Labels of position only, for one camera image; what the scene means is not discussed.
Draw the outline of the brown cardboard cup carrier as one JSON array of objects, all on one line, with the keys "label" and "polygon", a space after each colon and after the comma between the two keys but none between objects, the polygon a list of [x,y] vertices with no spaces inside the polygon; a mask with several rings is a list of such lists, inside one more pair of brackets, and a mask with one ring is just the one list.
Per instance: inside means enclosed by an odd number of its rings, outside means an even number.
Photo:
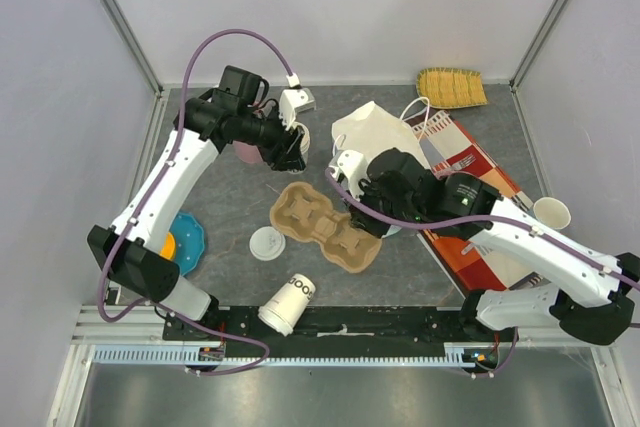
[{"label": "brown cardboard cup carrier", "polygon": [[306,182],[283,189],[270,209],[271,225],[298,242],[314,242],[323,256],[345,271],[356,274],[375,260],[382,240],[353,227],[348,213],[334,209],[331,200]]}]

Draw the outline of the blue white paper bag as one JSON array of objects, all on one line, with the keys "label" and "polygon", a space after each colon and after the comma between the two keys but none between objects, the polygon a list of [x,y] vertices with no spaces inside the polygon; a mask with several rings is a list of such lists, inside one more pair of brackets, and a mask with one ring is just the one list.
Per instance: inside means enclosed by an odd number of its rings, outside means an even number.
[{"label": "blue white paper bag", "polygon": [[[422,224],[426,221],[426,204],[438,194],[441,182],[431,171],[418,138],[403,118],[390,114],[370,101],[335,121],[331,135],[334,141],[333,156],[338,150],[354,150],[365,156],[369,180],[381,174],[400,174],[406,178],[413,188],[413,223]],[[329,176],[328,168],[326,174],[348,209],[356,207],[383,222],[399,226],[400,229],[399,222],[411,223],[386,217],[362,205]],[[399,230],[391,230],[385,237]]]}]

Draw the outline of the white paper coffee cup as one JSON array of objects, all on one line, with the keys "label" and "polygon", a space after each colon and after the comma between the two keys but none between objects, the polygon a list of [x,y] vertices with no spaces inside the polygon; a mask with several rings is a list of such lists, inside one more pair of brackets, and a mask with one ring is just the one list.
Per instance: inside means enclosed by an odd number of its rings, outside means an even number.
[{"label": "white paper coffee cup", "polygon": [[267,308],[293,328],[316,292],[315,284],[303,274],[294,274],[266,304]]}]

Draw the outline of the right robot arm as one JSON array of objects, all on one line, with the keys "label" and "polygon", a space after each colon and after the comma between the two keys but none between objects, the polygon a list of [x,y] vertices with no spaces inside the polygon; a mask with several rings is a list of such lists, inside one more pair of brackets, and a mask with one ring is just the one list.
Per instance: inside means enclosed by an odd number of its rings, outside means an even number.
[{"label": "right robot arm", "polygon": [[529,289],[471,292],[457,318],[465,338],[551,326],[587,343],[609,345],[631,327],[635,304],[628,293],[639,281],[637,256],[585,247],[479,178],[465,172],[437,175],[396,148],[360,162],[345,179],[352,220],[371,234],[381,237],[391,226],[430,230],[504,254],[545,279]]}]

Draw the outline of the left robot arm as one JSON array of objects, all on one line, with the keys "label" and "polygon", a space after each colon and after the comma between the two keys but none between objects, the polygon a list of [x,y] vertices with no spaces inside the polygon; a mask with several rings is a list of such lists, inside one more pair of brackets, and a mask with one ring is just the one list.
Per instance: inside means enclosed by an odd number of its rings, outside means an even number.
[{"label": "left robot arm", "polygon": [[88,234],[91,252],[107,279],[185,316],[185,329],[198,340],[218,332],[218,302],[160,252],[187,196],[226,146],[240,142],[256,147],[274,171],[305,169],[304,130],[296,113],[309,96],[296,74],[288,75],[287,82],[277,105],[259,116],[254,103],[267,81],[226,67],[218,86],[183,102],[164,153],[125,210],[110,226],[94,226]]}]

